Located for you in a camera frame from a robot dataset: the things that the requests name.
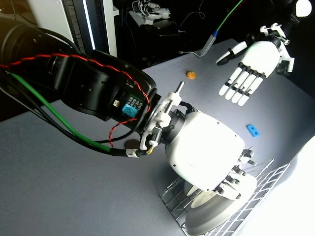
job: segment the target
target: gray table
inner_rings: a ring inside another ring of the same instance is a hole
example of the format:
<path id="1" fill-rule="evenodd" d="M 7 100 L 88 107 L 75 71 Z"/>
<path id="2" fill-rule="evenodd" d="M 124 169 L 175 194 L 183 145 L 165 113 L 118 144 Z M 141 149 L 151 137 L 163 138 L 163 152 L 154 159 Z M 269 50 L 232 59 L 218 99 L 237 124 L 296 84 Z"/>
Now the gray table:
<path id="1" fill-rule="evenodd" d="M 219 97 L 237 60 L 223 67 L 215 66 L 215 60 L 234 43 L 228 40 L 203 58 L 185 55 L 145 72 L 161 95 L 184 80 L 183 100 L 254 146 L 257 162 L 275 158 L 275 166 L 286 163 L 315 134 L 315 103 L 278 75 L 270 76 L 244 107 Z M 187 70 L 197 78 L 188 80 Z M 107 137 L 116 123 L 81 114 L 60 101 L 53 106 L 92 139 Z M 259 137 L 247 131 L 250 123 Z M 120 127 L 115 135 L 125 132 Z M 141 159 L 112 157 L 81 147 L 29 113 L 0 123 L 0 235 L 183 235 L 159 199 L 175 177 L 163 149 Z"/>

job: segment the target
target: led light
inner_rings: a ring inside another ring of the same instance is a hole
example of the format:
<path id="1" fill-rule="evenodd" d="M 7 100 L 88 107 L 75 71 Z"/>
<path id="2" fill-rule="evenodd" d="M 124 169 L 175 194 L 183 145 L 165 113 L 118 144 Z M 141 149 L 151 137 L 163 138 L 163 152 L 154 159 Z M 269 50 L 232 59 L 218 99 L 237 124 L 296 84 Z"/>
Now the led light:
<path id="1" fill-rule="evenodd" d="M 86 0 L 83 0 L 83 7 L 84 7 L 85 18 L 87 19 L 87 23 L 88 23 L 88 29 L 89 29 L 90 39 L 91 39 L 91 43 L 92 43 L 92 48 L 94 50 L 95 44 L 94 44 L 94 38 L 93 38 L 93 33 L 92 33 L 92 28 L 91 28 L 90 17 L 89 17 L 89 12 L 88 12 Z"/>
<path id="2" fill-rule="evenodd" d="M 309 0 L 298 0 L 295 5 L 296 16 L 306 17 L 310 15 L 312 11 L 312 4 Z"/>

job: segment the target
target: green cable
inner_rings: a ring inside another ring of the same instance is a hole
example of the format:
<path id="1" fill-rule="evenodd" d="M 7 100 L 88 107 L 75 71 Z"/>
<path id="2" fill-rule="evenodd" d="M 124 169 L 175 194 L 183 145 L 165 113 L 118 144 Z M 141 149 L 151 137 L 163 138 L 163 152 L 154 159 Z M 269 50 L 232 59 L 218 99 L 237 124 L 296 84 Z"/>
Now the green cable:
<path id="1" fill-rule="evenodd" d="M 217 31 L 219 31 L 219 29 L 222 27 L 222 25 L 225 23 L 225 21 L 228 19 L 228 17 L 232 14 L 232 12 L 242 3 L 243 0 L 240 0 L 235 7 L 228 13 L 228 15 L 225 17 L 225 19 L 222 21 L 222 23 L 219 25 L 219 27 L 217 28 Z"/>
<path id="2" fill-rule="evenodd" d="M 83 140 L 84 142 L 94 146 L 94 147 L 97 147 L 97 148 L 100 148 L 104 151 L 110 151 L 111 148 L 110 147 L 107 147 L 107 146 L 104 146 L 102 144 L 99 144 L 87 137 L 85 137 L 84 135 L 80 134 L 78 131 L 76 131 L 56 110 L 55 108 L 52 107 L 52 105 L 50 105 L 50 103 L 42 96 L 40 95 L 28 82 L 26 82 L 21 76 L 18 76 L 18 75 L 15 75 L 15 74 L 12 74 L 11 75 L 17 79 L 24 87 L 26 87 L 35 97 L 37 97 L 44 105 L 45 107 L 47 107 L 52 114 L 55 115 L 55 117 L 57 117 L 58 120 L 61 121 L 62 124 L 65 125 L 65 127 L 67 127 L 67 129 L 72 133 L 74 134 L 75 136 L 77 136 L 79 139 Z"/>

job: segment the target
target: wire rack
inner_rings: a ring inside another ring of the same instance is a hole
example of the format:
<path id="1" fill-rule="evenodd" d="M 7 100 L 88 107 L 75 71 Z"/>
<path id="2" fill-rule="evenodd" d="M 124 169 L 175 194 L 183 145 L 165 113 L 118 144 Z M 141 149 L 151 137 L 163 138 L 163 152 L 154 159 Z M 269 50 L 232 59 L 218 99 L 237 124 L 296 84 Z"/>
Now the wire rack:
<path id="1" fill-rule="evenodd" d="M 232 217 L 210 232 L 203 234 L 204 236 L 235 236 L 239 232 L 244 223 L 249 219 L 253 210 L 261 203 L 261 200 L 267 196 L 290 166 L 288 163 L 273 171 L 266 172 L 273 161 L 274 160 L 270 160 L 256 167 L 244 169 L 247 173 L 256 176 L 256 190 L 251 198 Z M 186 212 L 189 210 L 192 201 L 201 191 L 196 191 L 194 194 L 186 196 L 184 193 L 184 183 L 185 181 L 181 177 L 178 177 L 166 188 L 161 199 L 179 227 L 188 236 L 185 228 Z"/>

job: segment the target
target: orange object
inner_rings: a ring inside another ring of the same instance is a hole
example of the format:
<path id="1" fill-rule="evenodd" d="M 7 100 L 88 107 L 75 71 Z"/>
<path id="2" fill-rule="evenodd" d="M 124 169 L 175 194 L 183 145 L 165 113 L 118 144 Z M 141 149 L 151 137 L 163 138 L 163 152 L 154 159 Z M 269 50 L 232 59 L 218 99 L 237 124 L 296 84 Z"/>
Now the orange object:
<path id="1" fill-rule="evenodd" d="M 186 76 L 189 79 L 194 79 L 194 78 L 196 78 L 196 73 L 191 71 L 191 70 L 189 70 L 189 71 L 186 71 Z"/>

